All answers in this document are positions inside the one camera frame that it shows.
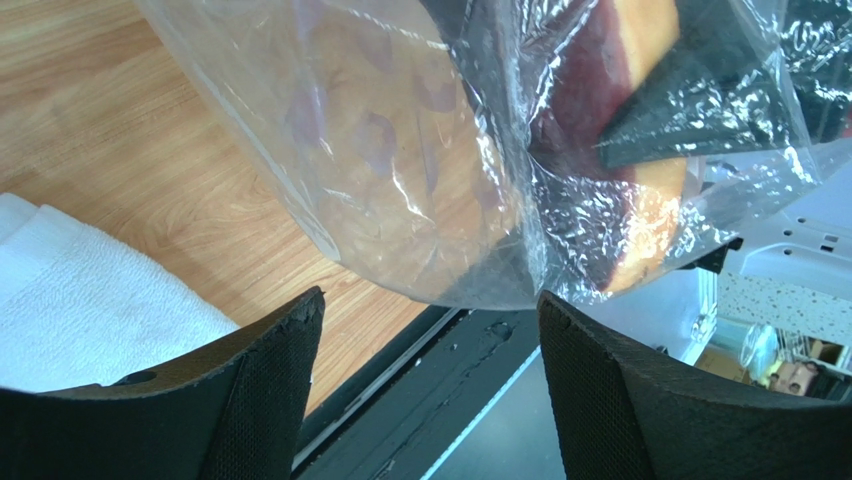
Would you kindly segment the clear zip top bag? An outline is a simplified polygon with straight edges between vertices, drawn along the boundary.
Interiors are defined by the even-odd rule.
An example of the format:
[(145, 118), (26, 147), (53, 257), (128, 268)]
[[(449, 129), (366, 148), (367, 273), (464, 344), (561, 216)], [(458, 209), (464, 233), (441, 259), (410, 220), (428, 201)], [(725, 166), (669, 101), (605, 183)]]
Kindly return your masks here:
[(442, 306), (598, 302), (683, 267), (851, 159), (851, 5), (783, 1), (780, 48), (806, 141), (684, 157), (662, 265), (613, 295), (581, 289), (541, 222), (530, 122), (548, 58), (528, 38), (562, 1), (143, 1), (319, 250)]

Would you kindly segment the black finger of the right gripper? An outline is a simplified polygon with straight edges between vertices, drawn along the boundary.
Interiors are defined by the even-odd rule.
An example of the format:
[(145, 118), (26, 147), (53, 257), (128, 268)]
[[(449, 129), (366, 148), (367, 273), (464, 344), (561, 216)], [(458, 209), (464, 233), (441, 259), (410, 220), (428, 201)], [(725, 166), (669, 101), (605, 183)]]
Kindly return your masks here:
[(680, 36), (596, 144), (614, 169), (783, 150), (806, 133), (780, 48), (783, 1), (679, 1)]

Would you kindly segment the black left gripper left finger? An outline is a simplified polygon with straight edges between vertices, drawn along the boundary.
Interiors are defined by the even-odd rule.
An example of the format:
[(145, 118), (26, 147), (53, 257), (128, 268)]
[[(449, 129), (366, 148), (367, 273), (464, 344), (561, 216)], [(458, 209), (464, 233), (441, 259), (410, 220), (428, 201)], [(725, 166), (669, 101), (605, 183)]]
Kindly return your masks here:
[(287, 479), (325, 298), (266, 317), (110, 386), (1, 393), (5, 479)]

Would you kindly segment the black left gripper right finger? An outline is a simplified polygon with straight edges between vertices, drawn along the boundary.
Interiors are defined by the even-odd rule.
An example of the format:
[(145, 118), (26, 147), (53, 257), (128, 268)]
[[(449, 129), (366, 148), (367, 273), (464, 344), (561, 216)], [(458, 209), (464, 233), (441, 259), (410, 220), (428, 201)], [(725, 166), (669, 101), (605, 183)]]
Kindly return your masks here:
[(699, 370), (553, 293), (541, 354), (571, 479), (847, 479), (851, 407)]

